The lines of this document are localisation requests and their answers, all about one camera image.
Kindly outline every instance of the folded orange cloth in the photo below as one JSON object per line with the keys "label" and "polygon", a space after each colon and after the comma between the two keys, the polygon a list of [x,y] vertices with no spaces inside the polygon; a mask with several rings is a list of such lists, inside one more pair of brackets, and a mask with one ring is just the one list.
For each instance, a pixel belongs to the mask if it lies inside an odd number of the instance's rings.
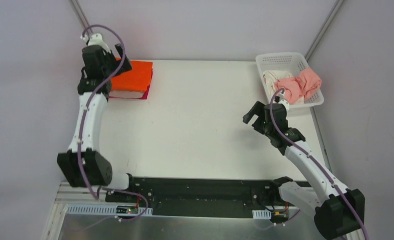
{"label": "folded orange cloth", "polygon": [[132,70],[111,79],[112,91],[145,92],[151,83],[153,63],[131,61]]}
{"label": "folded orange cloth", "polygon": [[298,76],[279,79],[275,82],[276,89],[285,89],[285,99],[293,104],[304,96],[304,101],[311,98],[320,88],[322,80],[309,67],[300,72]]}

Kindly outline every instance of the white table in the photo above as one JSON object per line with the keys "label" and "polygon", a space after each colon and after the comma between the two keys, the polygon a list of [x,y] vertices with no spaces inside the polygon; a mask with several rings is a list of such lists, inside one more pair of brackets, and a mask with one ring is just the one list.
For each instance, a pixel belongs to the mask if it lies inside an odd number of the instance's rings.
{"label": "white table", "polygon": [[[268,102],[255,62],[153,62],[147,100],[108,102],[100,152],[114,168],[137,177],[305,180],[242,122],[256,101]],[[288,121],[324,164],[310,109],[291,110]]]}

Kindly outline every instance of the gray wall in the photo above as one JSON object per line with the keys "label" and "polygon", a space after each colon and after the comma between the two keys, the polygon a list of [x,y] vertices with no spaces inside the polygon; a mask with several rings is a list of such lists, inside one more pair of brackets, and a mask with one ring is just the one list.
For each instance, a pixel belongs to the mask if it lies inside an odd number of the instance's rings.
{"label": "gray wall", "polygon": [[265,53],[305,54],[335,0],[79,2],[90,24],[120,34],[132,59],[254,61]]}
{"label": "gray wall", "polygon": [[309,64],[332,169],[365,194],[372,239],[394,240],[394,0],[348,1]]}
{"label": "gray wall", "polygon": [[37,240],[77,118],[80,25],[64,0],[0,0],[0,240]]}

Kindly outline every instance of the pink towel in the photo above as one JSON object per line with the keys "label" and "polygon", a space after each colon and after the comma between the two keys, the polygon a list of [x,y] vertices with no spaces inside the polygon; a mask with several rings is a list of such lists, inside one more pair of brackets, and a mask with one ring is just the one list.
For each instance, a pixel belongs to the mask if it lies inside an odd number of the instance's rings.
{"label": "pink towel", "polygon": [[275,87],[285,88],[285,99],[293,104],[303,96],[304,101],[311,98],[321,84],[320,77],[311,68],[306,68],[298,76],[279,79],[275,82]]}

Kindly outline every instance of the perforated basket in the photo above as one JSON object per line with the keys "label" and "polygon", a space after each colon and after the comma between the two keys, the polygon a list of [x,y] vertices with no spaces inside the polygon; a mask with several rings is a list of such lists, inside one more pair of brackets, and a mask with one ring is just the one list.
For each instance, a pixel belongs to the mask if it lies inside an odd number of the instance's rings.
{"label": "perforated basket", "polygon": [[[260,78],[263,83],[264,91],[268,100],[270,101],[269,91],[267,90],[266,83],[264,82],[263,72],[266,70],[286,70],[292,75],[297,76],[302,70],[309,67],[306,59],[301,53],[298,52],[278,52],[278,53],[267,53],[258,55],[256,57],[257,68],[259,69]],[[303,104],[293,104],[290,105],[291,109],[295,108],[308,108],[323,103],[325,99],[323,98],[322,92],[317,90],[317,92],[308,100],[304,101]]]}

